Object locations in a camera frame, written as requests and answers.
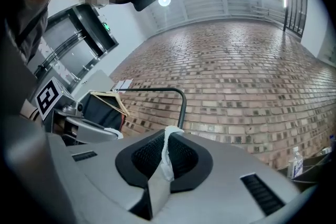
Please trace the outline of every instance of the black metal handle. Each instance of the black metal handle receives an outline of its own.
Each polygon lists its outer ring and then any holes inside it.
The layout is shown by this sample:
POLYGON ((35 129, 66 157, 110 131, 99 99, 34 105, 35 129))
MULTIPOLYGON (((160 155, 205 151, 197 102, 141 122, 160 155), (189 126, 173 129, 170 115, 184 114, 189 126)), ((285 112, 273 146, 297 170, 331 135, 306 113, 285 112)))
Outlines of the black metal handle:
POLYGON ((184 92, 177 88, 148 88, 148 89, 140 89, 140 88, 133 88, 133 89, 119 89, 118 91, 128 91, 128 92, 177 92, 182 96, 182 105, 180 110, 180 116, 178 117, 178 123, 177 127, 182 129, 183 122, 184 122, 184 116, 185 116, 185 109, 187 107, 187 98, 184 95, 184 92))

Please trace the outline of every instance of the green exit sign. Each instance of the green exit sign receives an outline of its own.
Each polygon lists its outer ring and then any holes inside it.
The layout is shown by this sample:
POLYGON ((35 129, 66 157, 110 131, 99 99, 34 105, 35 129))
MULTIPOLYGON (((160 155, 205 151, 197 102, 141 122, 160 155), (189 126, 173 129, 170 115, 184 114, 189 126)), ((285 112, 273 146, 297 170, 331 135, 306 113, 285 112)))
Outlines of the green exit sign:
POLYGON ((107 31, 110 31, 110 27, 107 25, 107 23, 103 23, 103 25, 107 31))

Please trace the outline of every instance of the water bottle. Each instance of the water bottle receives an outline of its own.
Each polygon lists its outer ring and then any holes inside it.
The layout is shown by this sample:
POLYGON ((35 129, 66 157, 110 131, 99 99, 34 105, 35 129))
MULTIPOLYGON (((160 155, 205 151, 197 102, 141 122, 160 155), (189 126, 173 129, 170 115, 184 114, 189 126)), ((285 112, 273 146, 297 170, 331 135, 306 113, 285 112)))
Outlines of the water bottle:
POLYGON ((335 135, 332 134, 332 135, 329 136, 329 138, 330 138, 330 144, 331 144, 331 151, 333 151, 336 147, 335 135))
POLYGON ((303 157, 299 153, 299 147, 293 147, 293 155, 288 161, 287 177, 294 178, 302 174, 303 171, 303 157))

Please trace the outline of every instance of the black vent grille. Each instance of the black vent grille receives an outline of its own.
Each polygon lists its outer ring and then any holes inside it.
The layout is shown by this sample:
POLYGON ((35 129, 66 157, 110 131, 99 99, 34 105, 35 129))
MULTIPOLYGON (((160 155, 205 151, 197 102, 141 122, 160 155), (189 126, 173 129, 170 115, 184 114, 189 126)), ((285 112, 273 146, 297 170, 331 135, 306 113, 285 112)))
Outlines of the black vent grille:
POLYGON ((84 159, 89 159, 95 156, 97 156, 97 153, 94 151, 87 151, 87 152, 72 155, 75 162, 82 161, 84 159))
POLYGON ((266 216, 273 214, 285 204, 255 174, 240 178, 266 216))
POLYGON ((160 164, 163 144, 164 134, 149 140, 132 154, 132 163, 147 179, 151 178, 160 164))
POLYGON ((169 158, 172 162, 174 179, 177 179, 193 169, 198 162, 197 153, 181 143, 174 136, 168 140, 169 158))

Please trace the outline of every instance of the brick wall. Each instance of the brick wall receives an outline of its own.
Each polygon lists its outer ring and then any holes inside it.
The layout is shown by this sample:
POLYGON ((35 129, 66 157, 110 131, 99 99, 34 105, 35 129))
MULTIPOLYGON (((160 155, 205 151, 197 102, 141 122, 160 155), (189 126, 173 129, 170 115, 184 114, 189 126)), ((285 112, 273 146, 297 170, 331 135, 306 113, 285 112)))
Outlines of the brick wall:
MULTIPOLYGON (((258 21, 189 25, 152 37, 118 66, 132 88, 177 87, 187 97, 184 130, 232 143, 274 168, 294 146, 311 156, 334 132, 336 69, 293 37, 258 21)), ((177 125, 176 93, 125 93, 123 133, 177 125)))

